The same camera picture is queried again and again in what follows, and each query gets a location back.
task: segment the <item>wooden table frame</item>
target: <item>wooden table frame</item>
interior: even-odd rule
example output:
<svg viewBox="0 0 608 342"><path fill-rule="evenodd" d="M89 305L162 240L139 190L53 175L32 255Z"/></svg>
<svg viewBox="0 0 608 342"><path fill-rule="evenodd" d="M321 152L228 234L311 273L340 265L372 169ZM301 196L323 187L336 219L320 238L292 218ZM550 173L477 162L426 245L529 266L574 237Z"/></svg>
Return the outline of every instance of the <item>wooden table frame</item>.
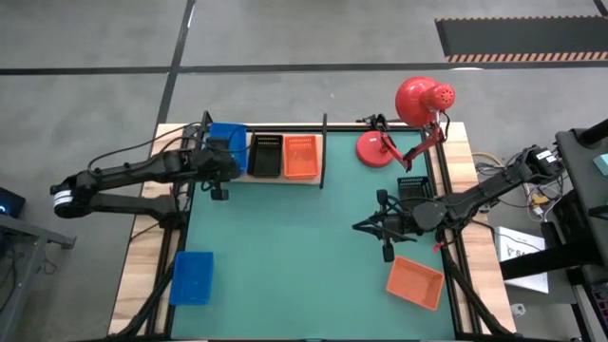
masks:
<svg viewBox="0 0 608 342"><path fill-rule="evenodd" d="M253 128L261 126L309 128L315 126L316 129L319 129L321 127L319 123L248 123L248 125ZM346 125L354 128L365 127L364 123L328 123L329 128ZM180 126L183 126L183 124L160 124L156 136L159 137ZM390 127L406 126L402 123L391 123ZM179 130L158 139L152 147L151 154L158 153L167 142L181 135L182 132ZM169 149L178 148L179 144L179 142L175 142ZM427 166L432 169L437 195L443 195L446 190L448 192L465 191L478 183L463 123L451 123L447 142L443 146L432 148L427 153L427 161ZM142 196L156 197L168 194L170 191L171 184L147 182L143 186ZM478 215L475 219L487 221L485 215ZM153 223L155 221L150 217L137 216L132 235L138 234ZM164 270L173 259L173 255L178 250L179 242L180 244L185 242L185 238L180 238L179 231L163 231L157 227L140 235L130 243L108 329L109 333L119 332L138 311L154 287L155 278L160 277L161 270ZM467 274L466 268L468 268L468 274L476 293L499 322L514 332L515 323L506 296L492 233L481 225L469 224L462 232L462 244L463 246L460 249L455 244L450 245L450 252L454 260L459 262L461 269L464 269L464 274ZM460 319L454 319L455 329L460 329L460 332L464 333L478 333L479 331L487 333L488 330L483 323L480 325L476 315L469 311L465 296L458 285L451 278L447 278L447 280L449 282L448 289L451 288L453 292L450 296L450 305L452 305L453 300L460 313L452 313L453 318L455 318L455 315L460 317ZM156 314L156 327L152 331L148 329L148 333L170 331L172 310L169 310L168 305L169 290L169 288L166 289L160 300L158 314Z"/></svg>

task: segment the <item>white paper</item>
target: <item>white paper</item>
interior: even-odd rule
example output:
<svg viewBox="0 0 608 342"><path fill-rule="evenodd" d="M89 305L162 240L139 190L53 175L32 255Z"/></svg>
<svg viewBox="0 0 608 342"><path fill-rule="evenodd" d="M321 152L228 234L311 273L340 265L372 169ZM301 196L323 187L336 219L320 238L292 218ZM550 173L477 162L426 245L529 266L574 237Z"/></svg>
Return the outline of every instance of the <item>white paper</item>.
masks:
<svg viewBox="0 0 608 342"><path fill-rule="evenodd" d="M497 233L500 233L497 242L499 245L498 248L500 261L509 260L513 257L519 257L526 254L536 253L538 252L538 250L544 250L544 238L542 237L531 236L529 234L521 233L504 227L498 227ZM519 243L518 241L532 245L538 250L531 246L527 246L526 244ZM542 292L544 294L549 293L547 273L505 280L504 283L533 291Z"/></svg>

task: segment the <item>orange basket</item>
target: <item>orange basket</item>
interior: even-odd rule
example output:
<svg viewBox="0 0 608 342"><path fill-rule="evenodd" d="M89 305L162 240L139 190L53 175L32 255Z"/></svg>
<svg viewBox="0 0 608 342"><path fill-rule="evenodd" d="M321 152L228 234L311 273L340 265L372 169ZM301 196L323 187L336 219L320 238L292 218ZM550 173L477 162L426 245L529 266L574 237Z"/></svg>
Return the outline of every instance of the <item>orange basket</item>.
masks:
<svg viewBox="0 0 608 342"><path fill-rule="evenodd" d="M283 138L283 174L288 180L313 179L318 175L316 136Z"/></svg>
<svg viewBox="0 0 608 342"><path fill-rule="evenodd" d="M397 256L390 269L387 291L435 311L443 286L443 273Z"/></svg>

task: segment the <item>concrete floor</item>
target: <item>concrete floor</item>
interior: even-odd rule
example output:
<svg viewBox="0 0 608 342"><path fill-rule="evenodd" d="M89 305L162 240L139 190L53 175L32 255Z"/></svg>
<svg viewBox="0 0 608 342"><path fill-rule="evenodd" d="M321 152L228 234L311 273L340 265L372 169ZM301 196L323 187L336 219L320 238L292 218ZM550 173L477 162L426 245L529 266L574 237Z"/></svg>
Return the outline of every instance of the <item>concrete floor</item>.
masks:
<svg viewBox="0 0 608 342"><path fill-rule="evenodd" d="M169 66L185 0L0 0L0 68ZM282 63L443 62L433 20L455 16L598 14L592 0L199 0L184 66ZM428 72L181 75L169 123L353 121L396 117L394 92L427 75L457 92L452 120L466 124L471 148L506 158L558 130L605 119L607 68ZM40 275L20 341L102 337L107 331L133 218L52 214L48 187L106 151L153 135L165 75L0 77L0 186L28 199L24 219L78 236L73 251L49 249L59 265ZM104 164L143 159L147 148ZM138 187L122 189L135 195ZM505 198L523 202L519 193ZM497 206L491 223L533 234L519 209ZM578 334L562 273L551 294L508 288L528 306L520 333L567 340Z"/></svg>

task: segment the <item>lamp base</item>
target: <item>lamp base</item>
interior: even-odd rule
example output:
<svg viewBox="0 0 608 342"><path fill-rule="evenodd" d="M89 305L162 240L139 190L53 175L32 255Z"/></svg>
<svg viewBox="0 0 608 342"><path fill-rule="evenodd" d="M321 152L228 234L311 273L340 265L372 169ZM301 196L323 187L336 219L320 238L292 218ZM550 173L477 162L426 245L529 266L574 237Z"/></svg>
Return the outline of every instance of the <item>lamp base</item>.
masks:
<svg viewBox="0 0 608 342"><path fill-rule="evenodd" d="M382 144L382 133L369 131L364 133L355 147L357 158L370 167L384 167L392 162L392 155Z"/></svg>

